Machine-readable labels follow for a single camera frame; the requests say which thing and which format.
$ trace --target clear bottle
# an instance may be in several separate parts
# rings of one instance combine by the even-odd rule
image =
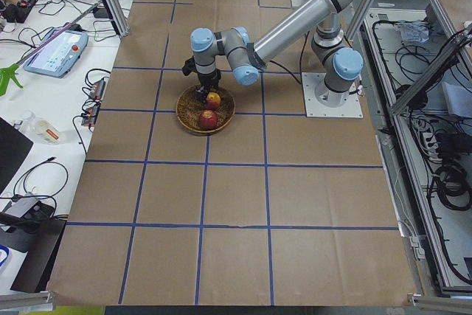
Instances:
[[[44,118],[36,117],[31,111],[23,112],[21,117],[24,124],[28,126],[33,132],[42,137],[50,144],[57,144],[60,139],[59,131],[54,128],[51,123],[47,122]]]

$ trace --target white table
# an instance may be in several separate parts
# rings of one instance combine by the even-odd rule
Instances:
[[[84,0],[93,4],[96,0]],[[130,9],[133,0],[119,0],[125,9]],[[87,4],[74,3],[79,9],[86,10]],[[54,12],[53,6],[48,7],[48,11]],[[30,13],[25,24],[17,24],[12,33],[0,33],[0,38],[17,38],[17,34],[25,27],[32,27],[40,32],[43,29],[54,26],[60,27],[68,21],[78,17],[79,12],[70,4],[60,11],[56,16],[41,15],[38,8],[34,8]],[[92,29],[92,23],[96,20],[92,15],[86,16],[80,21],[84,29]],[[111,29],[111,25],[100,24],[100,30],[104,28]],[[25,30],[22,38],[29,38],[33,31],[27,33]],[[48,145],[33,132],[27,132],[26,135],[34,142],[31,152],[22,164],[19,171],[13,177],[13,180],[7,186],[5,193],[13,191],[15,181],[26,170],[48,159],[56,156],[57,162],[64,164],[69,171],[69,181],[65,188],[55,196],[58,201],[56,214],[69,213],[74,198],[77,183],[80,178],[85,154],[83,148],[79,145],[79,138],[72,125],[72,117],[81,113],[81,107],[86,100],[86,95],[82,93],[85,74],[89,69],[101,68],[111,71],[114,59],[119,46],[119,38],[106,39],[101,42],[93,40],[93,34],[88,40],[88,46],[84,49],[80,59],[76,62],[72,70],[63,78],[47,77],[26,72],[21,67],[17,71],[18,81],[24,86],[23,89],[10,82],[7,93],[0,97],[0,116],[7,121],[21,119],[21,114],[25,110],[31,110],[37,116],[43,117],[53,124],[61,133],[63,138],[57,145]],[[10,66],[15,63],[24,51],[26,46],[14,43],[0,42],[0,67]],[[104,72],[93,72],[89,75],[91,82],[99,80],[106,76]],[[88,147],[91,139],[89,129],[80,126],[80,119],[76,119],[79,132],[83,138],[85,146]],[[47,165],[38,168],[28,180],[29,187],[36,187],[35,194],[54,193],[60,188],[65,178],[65,173],[57,165]],[[7,204],[7,201],[0,201],[0,210]],[[10,256],[7,262],[0,269],[0,295],[13,294],[10,287],[24,261],[26,254],[15,250],[10,250]]]

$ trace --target blue joint cap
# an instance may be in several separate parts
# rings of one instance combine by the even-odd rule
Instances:
[[[192,51],[203,52],[211,47],[213,43],[213,32],[210,29],[199,27],[192,31],[190,35],[190,43],[192,45]]]
[[[243,86],[254,84],[259,79],[259,71],[253,66],[239,66],[233,70],[236,81]]]
[[[344,80],[353,81],[361,73],[364,60],[359,52],[352,48],[341,48],[334,55],[333,66],[336,73]]]
[[[239,32],[239,34],[241,35],[241,37],[244,40],[244,44],[249,43],[249,34],[248,34],[248,30],[246,30],[245,27],[238,26],[238,27],[233,27],[233,29],[235,29],[236,31]]]

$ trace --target apple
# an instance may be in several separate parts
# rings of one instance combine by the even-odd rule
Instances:
[[[221,97],[216,92],[209,92],[206,96],[206,110],[216,110],[220,107],[221,104]]]
[[[198,117],[198,124],[203,129],[215,129],[218,126],[218,116],[211,110],[203,111]]]

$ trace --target round wicker basket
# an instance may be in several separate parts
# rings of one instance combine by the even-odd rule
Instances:
[[[219,88],[216,92],[220,95],[221,104],[215,111],[218,116],[218,126],[212,130],[204,130],[198,124],[198,117],[205,109],[204,104],[195,97],[195,91],[200,86],[188,88],[177,100],[177,119],[191,133],[197,135],[215,134],[225,128],[235,115],[235,100],[228,90]]]

